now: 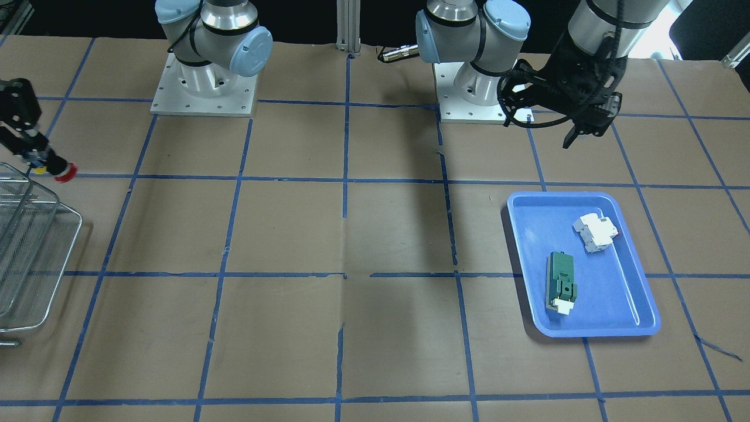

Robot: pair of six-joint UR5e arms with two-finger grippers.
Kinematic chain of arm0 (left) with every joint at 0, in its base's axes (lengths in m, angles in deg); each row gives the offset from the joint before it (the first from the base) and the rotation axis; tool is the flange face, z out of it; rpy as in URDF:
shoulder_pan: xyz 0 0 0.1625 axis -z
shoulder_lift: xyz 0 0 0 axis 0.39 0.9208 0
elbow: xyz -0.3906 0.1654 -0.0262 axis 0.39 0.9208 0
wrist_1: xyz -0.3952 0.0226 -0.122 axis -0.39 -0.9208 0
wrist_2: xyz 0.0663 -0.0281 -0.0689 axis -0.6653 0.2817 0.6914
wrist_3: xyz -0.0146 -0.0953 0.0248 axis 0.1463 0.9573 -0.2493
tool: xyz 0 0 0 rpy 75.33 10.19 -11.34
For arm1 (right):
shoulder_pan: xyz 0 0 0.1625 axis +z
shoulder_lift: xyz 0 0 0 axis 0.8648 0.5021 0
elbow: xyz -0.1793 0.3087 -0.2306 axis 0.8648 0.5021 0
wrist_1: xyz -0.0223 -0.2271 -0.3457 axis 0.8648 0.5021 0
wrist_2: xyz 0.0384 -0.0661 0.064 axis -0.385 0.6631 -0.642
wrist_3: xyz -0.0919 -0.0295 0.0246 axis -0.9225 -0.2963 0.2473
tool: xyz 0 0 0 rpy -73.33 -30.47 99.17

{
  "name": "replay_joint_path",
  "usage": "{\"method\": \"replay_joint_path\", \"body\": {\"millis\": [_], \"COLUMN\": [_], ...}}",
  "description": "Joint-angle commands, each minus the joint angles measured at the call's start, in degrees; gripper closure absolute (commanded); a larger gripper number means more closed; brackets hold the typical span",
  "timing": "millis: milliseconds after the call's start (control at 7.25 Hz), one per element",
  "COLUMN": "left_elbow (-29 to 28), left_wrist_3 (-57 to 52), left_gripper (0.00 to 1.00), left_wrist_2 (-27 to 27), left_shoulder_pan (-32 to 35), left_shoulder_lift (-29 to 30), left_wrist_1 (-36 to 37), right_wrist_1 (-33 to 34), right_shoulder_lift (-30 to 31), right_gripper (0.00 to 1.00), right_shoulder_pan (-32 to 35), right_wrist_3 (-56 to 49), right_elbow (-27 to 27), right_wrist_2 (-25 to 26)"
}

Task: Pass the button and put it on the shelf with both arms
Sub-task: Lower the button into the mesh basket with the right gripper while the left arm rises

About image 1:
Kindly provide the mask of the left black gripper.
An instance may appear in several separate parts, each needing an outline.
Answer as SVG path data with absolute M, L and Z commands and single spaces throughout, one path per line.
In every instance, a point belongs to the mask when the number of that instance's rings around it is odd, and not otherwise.
M 627 64 L 626 57 L 611 58 L 613 52 L 613 33 L 603 35 L 594 53 L 588 53 L 565 32 L 542 69 L 547 81 L 542 107 L 571 117 L 576 124 L 589 125 L 595 137 L 603 136 L 621 109 L 622 95 L 616 92 L 616 86 Z M 562 148 L 568 149 L 584 134 L 585 128 L 573 125 Z

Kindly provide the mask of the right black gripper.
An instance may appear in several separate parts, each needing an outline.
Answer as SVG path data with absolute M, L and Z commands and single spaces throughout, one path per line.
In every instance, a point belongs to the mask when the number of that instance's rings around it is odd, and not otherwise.
M 24 78 L 1 80 L 1 144 L 19 160 L 49 160 L 54 150 L 38 132 L 41 109 L 32 83 Z

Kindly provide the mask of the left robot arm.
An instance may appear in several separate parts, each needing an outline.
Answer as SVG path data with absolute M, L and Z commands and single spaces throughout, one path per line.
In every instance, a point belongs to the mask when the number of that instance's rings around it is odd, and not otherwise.
M 498 105 L 504 127 L 571 122 L 563 148 L 603 136 L 622 106 L 616 89 L 629 53 L 666 1 L 581 1 L 539 70 L 519 58 L 532 19 L 514 1 L 428 1 L 415 20 L 426 63 L 460 63 L 457 88 L 479 106 Z

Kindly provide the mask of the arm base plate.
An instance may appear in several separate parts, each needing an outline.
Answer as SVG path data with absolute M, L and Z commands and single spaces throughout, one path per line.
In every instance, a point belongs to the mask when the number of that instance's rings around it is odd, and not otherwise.
M 231 74 L 217 64 L 187 66 L 167 56 L 150 112 L 171 117 L 240 117 L 254 112 L 259 77 Z
M 433 64 L 442 122 L 503 124 L 499 105 L 499 77 L 478 72 L 469 62 Z

